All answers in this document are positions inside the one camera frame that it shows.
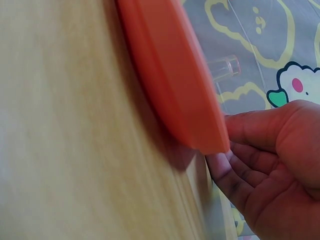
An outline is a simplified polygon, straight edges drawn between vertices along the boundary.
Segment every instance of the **cartoon character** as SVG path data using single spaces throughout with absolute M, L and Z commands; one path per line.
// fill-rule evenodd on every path
M 272 4 L 253 0 L 206 0 L 204 8 L 212 27 L 239 41 L 255 54 L 261 65 L 279 69 L 290 61 L 296 25 L 284 0 L 272 1 Z M 277 54 L 270 53 L 270 45 L 276 46 Z
M 275 108 L 294 100 L 307 100 L 320 104 L 320 68 L 312 69 L 291 61 L 276 74 L 278 90 L 270 90 L 266 96 Z

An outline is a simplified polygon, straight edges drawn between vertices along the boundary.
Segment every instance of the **wooden surface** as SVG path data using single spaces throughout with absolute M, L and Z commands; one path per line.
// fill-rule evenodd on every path
M 204 159 L 155 118 L 113 0 L 0 0 L 0 76 L 1 240 L 205 238 Z

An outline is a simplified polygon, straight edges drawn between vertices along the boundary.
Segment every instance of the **orange plastic lid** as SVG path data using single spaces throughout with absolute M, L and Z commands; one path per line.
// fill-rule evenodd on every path
M 230 149 L 202 49 L 179 0 L 117 0 L 141 81 L 169 131 L 203 154 Z

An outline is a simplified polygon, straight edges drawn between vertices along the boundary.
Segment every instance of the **gray fabric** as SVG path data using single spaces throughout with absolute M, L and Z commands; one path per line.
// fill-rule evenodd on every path
M 213 27 L 205 10 L 206 2 L 216 3 L 212 5 L 210 11 L 217 23 L 228 27 L 231 32 L 239 33 L 243 39 L 255 45 L 265 59 L 277 61 L 283 54 L 287 61 L 281 61 L 271 67 L 259 61 L 260 72 L 251 51 L 247 50 L 239 40 L 232 39 Z M 224 7 L 223 2 L 227 3 L 229 10 Z M 284 6 L 289 9 L 289 16 Z M 277 71 L 289 61 L 312 68 L 317 67 L 315 36 L 320 22 L 320 10 L 307 0 L 231 0 L 229 2 L 186 0 L 184 7 L 208 61 L 232 54 L 239 59 L 241 75 L 220 82 L 219 87 L 222 92 L 233 92 L 247 82 L 255 83 L 265 93 L 268 90 L 276 90 L 278 88 Z M 289 27 L 287 21 L 290 15 L 294 19 L 293 27 Z M 261 22 L 260 17 L 265 20 L 264 29 L 261 24 L 256 23 L 256 20 L 258 23 Z M 257 28 L 261 29 L 261 34 L 257 33 Z M 290 49 L 286 51 L 285 49 L 287 44 L 293 41 L 294 47 L 291 54 Z M 243 94 L 237 101 L 226 101 L 223 109 L 229 114 L 261 110 L 265 109 L 265 102 L 251 91 L 248 95 Z

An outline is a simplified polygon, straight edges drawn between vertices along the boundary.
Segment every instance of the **finger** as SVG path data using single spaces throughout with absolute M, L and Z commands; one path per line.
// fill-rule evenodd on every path
M 231 150 L 244 164 L 255 171 L 269 175 L 279 164 L 279 157 L 273 153 L 260 151 L 249 145 L 231 143 Z
M 267 174 L 252 170 L 234 154 L 232 154 L 229 163 L 234 172 L 254 188 L 262 183 L 263 180 L 268 178 Z
M 216 185 L 235 207 L 243 212 L 254 188 L 235 173 L 225 154 L 210 155 L 207 162 Z
M 252 111 L 225 117 L 232 142 L 258 148 L 274 148 L 282 127 L 295 109 L 287 107 Z

